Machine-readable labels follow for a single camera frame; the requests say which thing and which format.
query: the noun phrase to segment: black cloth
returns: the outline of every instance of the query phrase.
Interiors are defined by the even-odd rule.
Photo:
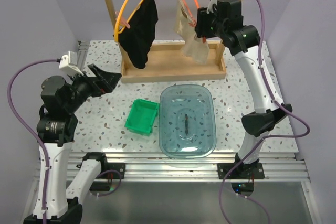
[[[147,54],[155,39],[158,22],[155,0],[144,0],[130,20],[130,29],[125,28],[119,35],[119,43],[128,53],[136,68],[146,67]]]

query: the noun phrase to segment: terrazzo tabletop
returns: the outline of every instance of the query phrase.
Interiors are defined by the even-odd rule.
[[[263,54],[272,80],[279,85],[264,43]],[[89,98],[76,112],[79,120],[75,132],[74,152],[123,152],[161,153],[159,147],[159,119],[156,118],[151,136],[129,132],[125,127],[134,100],[140,98],[159,102],[164,89],[179,84],[198,84],[209,89],[214,104],[217,145],[214,152],[238,152],[244,139],[245,130],[241,123],[244,114],[254,110],[253,100],[247,82],[238,63],[224,52],[227,76],[224,80],[158,82],[158,83],[118,83],[111,93],[99,98]],[[94,63],[109,72],[120,72],[121,54],[114,41],[91,41],[84,71],[93,76],[87,64]],[[272,134],[292,135],[289,119],[280,122]],[[298,151],[292,138],[271,138],[261,149],[264,153],[295,153]]]

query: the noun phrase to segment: pink clip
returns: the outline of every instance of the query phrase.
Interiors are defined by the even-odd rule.
[[[120,18],[120,23],[119,23],[119,25],[121,25],[121,26],[125,26],[125,27],[127,27],[128,29],[131,28],[130,24],[128,24],[128,23],[127,23],[127,20],[124,19],[122,16],[121,16],[121,18]]]

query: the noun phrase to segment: blue transparent bin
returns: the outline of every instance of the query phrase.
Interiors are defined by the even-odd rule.
[[[215,113],[207,88],[177,85],[162,92],[159,145],[172,158],[205,157],[215,149]]]

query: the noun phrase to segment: cable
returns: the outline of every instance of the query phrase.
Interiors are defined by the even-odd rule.
[[[259,48],[258,48],[258,62],[259,62],[259,66],[261,66],[263,63],[262,61],[262,43],[264,41],[264,37],[265,37],[265,13],[264,13],[264,9],[263,9],[263,5],[261,4],[261,1],[260,0],[256,0],[257,3],[258,3],[258,6],[259,6],[259,9],[260,9],[260,14],[261,14],[261,35],[260,35],[260,43],[259,43]],[[292,112],[288,111],[286,108],[284,108],[278,101],[276,101],[275,99],[275,96],[271,90],[271,87],[267,81],[267,78],[266,78],[266,74],[265,74],[265,70],[263,68],[260,68],[261,70],[261,75],[263,77],[263,80],[264,80],[264,83],[265,83],[265,86],[267,88],[267,91],[269,93],[269,95],[271,96],[272,98],[272,101],[281,109],[283,110],[287,115],[295,118],[296,120],[298,120],[299,122],[301,122],[306,128],[306,132],[303,133],[303,134],[299,134],[299,135],[292,135],[292,136],[287,136],[287,135],[270,135],[270,136],[265,136],[263,137],[254,147],[253,149],[244,157],[242,158],[234,167],[231,168],[231,170],[224,176],[223,178],[223,181],[221,183],[221,187],[220,187],[220,190],[219,190],[219,205],[221,207],[221,211],[222,211],[222,214],[224,216],[224,218],[226,219],[226,221],[228,223],[231,223],[230,220],[228,219],[227,215],[225,214],[225,211],[224,211],[224,208],[223,208],[223,204],[222,204],[222,192],[223,192],[223,187],[224,187],[224,182],[225,180],[227,179],[227,177],[241,164],[243,163],[243,161],[249,156],[251,155],[257,148],[260,144],[262,144],[262,142],[267,139],[267,138],[271,138],[271,137],[281,137],[281,138],[299,138],[299,137],[303,137],[303,136],[307,136],[309,133],[310,133],[310,127],[308,125],[307,122],[305,122],[303,119],[301,119],[300,117],[294,115]],[[252,199],[252,198],[249,198],[247,197],[247,199],[253,201],[254,203],[256,203],[257,205],[259,205],[263,210],[264,212],[266,213],[267,215],[267,219],[268,219],[268,224],[271,223],[270,221],[270,215],[267,211],[267,209],[261,205],[259,202],[257,202],[256,200]]]
[[[20,123],[33,135],[33,137],[37,140],[38,144],[41,146],[42,150],[43,150],[43,154],[45,157],[45,161],[46,161],[46,171],[45,171],[45,175],[44,175],[44,183],[43,183],[43,192],[42,192],[42,211],[43,211],[43,224],[47,224],[47,213],[46,213],[46,195],[47,195],[47,185],[48,185],[48,176],[49,176],[49,155],[47,152],[47,149],[44,145],[44,143],[42,142],[42,140],[39,138],[39,136],[35,133],[35,131],[29,127],[29,125],[25,122],[25,120],[17,113],[14,104],[13,104],[13,99],[12,99],[12,86],[14,83],[14,80],[16,79],[16,77],[23,72],[24,70],[26,70],[27,68],[30,68],[31,66],[37,65],[37,64],[41,64],[41,63],[46,63],[46,62],[57,62],[57,59],[49,59],[49,60],[40,60],[40,61],[36,61],[33,62],[31,64],[28,64],[27,66],[21,68],[20,70],[18,70],[13,77],[11,78],[11,80],[9,81],[8,87],[7,87],[7,99],[8,99],[8,103],[9,106],[12,110],[12,112],[14,113],[14,115],[16,116],[16,118],[20,121]]]
[[[116,187],[114,190],[109,191],[109,192],[106,193],[106,194],[99,194],[99,193],[97,193],[97,194],[93,194],[93,193],[92,193],[93,195],[96,195],[97,197],[109,196],[109,195],[113,194],[113,193],[120,187],[120,185],[121,185],[121,177],[122,177],[122,176],[121,176],[120,172],[118,172],[117,170],[107,170],[107,171],[105,171],[105,172],[99,174],[99,175],[97,176],[97,178],[103,176],[103,175],[106,174],[106,173],[116,173],[116,174],[119,176],[119,182],[118,182],[118,184],[117,184],[117,187]]]

